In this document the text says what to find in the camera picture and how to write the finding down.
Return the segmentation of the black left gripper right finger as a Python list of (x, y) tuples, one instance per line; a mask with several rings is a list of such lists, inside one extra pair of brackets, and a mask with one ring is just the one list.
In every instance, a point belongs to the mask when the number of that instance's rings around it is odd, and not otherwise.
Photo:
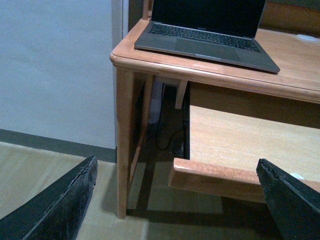
[(261, 158), (256, 173), (276, 226), (285, 240), (320, 238), (320, 193)]

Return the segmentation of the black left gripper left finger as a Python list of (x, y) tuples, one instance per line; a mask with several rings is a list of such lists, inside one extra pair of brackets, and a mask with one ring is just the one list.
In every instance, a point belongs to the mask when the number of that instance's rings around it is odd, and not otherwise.
[(0, 220), (2, 240), (75, 240), (90, 205), (98, 161), (90, 156)]

